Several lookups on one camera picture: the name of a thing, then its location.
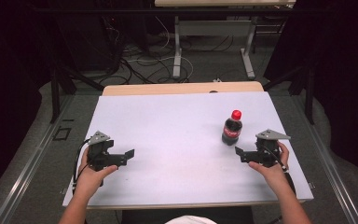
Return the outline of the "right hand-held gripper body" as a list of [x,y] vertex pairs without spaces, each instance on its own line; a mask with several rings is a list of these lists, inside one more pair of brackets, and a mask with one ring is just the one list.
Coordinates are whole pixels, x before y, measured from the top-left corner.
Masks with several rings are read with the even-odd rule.
[[257,151],[261,155],[260,164],[263,164],[266,167],[273,166],[276,162],[280,164],[280,166],[284,167],[281,161],[281,152],[280,147],[278,146],[279,140],[290,140],[291,137],[273,131],[271,129],[267,129],[261,133],[256,135],[256,148]]

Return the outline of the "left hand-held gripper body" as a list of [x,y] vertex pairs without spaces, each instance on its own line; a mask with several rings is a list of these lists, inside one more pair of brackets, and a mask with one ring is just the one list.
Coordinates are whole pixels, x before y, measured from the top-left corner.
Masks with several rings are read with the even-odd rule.
[[97,131],[89,140],[87,163],[94,171],[101,171],[104,167],[113,165],[113,156],[108,149],[114,145],[110,137]]

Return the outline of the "dark cola bottle red label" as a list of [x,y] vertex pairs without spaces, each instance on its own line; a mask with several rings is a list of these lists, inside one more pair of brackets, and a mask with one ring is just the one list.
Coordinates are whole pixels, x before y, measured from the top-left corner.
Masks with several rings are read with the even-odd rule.
[[239,140],[241,129],[242,122],[240,120],[227,119],[222,131],[222,141],[228,146],[236,144]]

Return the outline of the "person's right hand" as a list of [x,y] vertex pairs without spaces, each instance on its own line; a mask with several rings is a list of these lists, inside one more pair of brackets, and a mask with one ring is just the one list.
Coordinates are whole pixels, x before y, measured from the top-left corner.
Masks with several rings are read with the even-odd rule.
[[[281,150],[281,162],[283,166],[287,168],[289,151],[287,147],[281,142],[278,143],[278,146]],[[276,163],[273,166],[267,168],[259,163],[251,161],[249,166],[264,176],[266,182],[273,190],[290,188],[282,166],[279,163]]]

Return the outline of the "person's left hand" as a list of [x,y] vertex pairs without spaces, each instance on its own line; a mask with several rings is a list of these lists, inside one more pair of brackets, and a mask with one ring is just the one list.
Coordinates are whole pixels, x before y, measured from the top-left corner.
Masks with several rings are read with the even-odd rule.
[[82,155],[74,193],[76,197],[83,196],[87,199],[93,196],[105,177],[111,175],[118,169],[116,165],[111,165],[103,168],[101,171],[94,171],[88,164],[88,152],[89,149],[86,148]]

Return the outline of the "black metal stand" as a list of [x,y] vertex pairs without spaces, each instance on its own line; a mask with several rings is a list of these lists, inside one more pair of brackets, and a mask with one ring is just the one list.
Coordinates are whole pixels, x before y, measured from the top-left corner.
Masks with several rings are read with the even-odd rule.
[[313,95],[314,95],[314,81],[315,81],[315,66],[310,64],[300,65],[290,70],[289,72],[279,76],[275,80],[263,86],[265,91],[270,90],[272,87],[281,84],[287,79],[293,78],[294,81],[289,87],[290,95],[299,95],[302,90],[306,91],[304,114],[308,122],[313,125]]
[[78,79],[81,82],[91,86],[97,91],[102,91],[104,86],[83,76],[80,72],[65,65],[63,63],[54,63],[50,69],[50,84],[51,84],[51,102],[52,102],[52,117],[51,123],[54,123],[61,114],[60,104],[60,89],[63,89],[67,94],[75,94],[77,88],[73,79]]

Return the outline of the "person's white clothing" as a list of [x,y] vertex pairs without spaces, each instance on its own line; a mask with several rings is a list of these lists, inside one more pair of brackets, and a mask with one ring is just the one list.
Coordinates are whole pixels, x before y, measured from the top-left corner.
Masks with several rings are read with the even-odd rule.
[[165,224],[217,224],[217,223],[206,217],[181,216],[169,220]]

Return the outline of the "dark curtain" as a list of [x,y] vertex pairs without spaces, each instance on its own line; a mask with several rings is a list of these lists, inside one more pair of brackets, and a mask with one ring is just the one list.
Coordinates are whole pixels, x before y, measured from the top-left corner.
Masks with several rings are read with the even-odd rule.
[[326,16],[288,19],[264,73],[270,81],[300,66],[318,49],[314,97],[331,125],[330,148],[358,167],[358,0],[296,0],[294,9]]
[[49,82],[21,0],[0,0],[0,178],[41,105],[39,88]]

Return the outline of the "white-framed desk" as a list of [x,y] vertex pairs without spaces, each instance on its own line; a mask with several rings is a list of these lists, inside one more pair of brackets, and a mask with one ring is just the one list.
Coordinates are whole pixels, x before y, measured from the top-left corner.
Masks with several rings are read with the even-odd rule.
[[[168,9],[277,9],[278,7],[292,7],[296,0],[155,0],[156,7]],[[185,35],[208,36],[245,36],[245,48],[241,49],[241,57],[245,68],[245,74],[250,79],[255,79],[249,52],[253,44],[257,16],[247,16],[245,19],[180,19],[174,17],[174,42],[175,54],[172,76],[179,78],[181,75],[182,48],[180,38]]]

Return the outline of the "black floor socket frame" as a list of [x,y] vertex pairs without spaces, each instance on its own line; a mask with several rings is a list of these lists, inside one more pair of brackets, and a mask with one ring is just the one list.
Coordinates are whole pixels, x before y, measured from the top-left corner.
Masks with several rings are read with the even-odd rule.
[[55,132],[55,134],[53,134],[52,140],[53,141],[65,141],[68,138],[71,131],[72,131],[71,128],[60,126],[58,128],[58,130]]

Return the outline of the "metal floor rail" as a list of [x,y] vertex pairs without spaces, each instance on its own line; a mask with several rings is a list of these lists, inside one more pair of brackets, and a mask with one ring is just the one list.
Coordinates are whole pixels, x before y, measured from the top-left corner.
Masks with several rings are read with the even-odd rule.
[[296,106],[296,110],[301,114],[301,118],[306,124],[306,127],[310,133],[312,141],[316,145],[316,154],[321,162],[327,179],[334,191],[336,198],[340,204],[340,207],[348,220],[349,224],[358,224],[358,210],[353,203],[353,200],[337,170],[337,166],[333,161],[330,153],[328,152],[321,136],[317,133],[316,128],[309,122],[309,119],[305,115],[305,106],[302,103],[300,96],[294,96],[293,102]]
[[32,182],[39,164],[47,152],[53,134],[59,129],[60,119],[70,107],[73,99],[74,95],[62,98],[62,101],[59,103],[61,113],[53,123],[50,122],[51,115],[47,111],[39,110],[41,115],[36,116],[34,123],[21,143],[20,149],[16,152],[14,159],[7,168],[8,172],[16,171],[17,175],[10,186],[9,192],[1,203],[0,224],[8,224],[13,217],[24,193]]

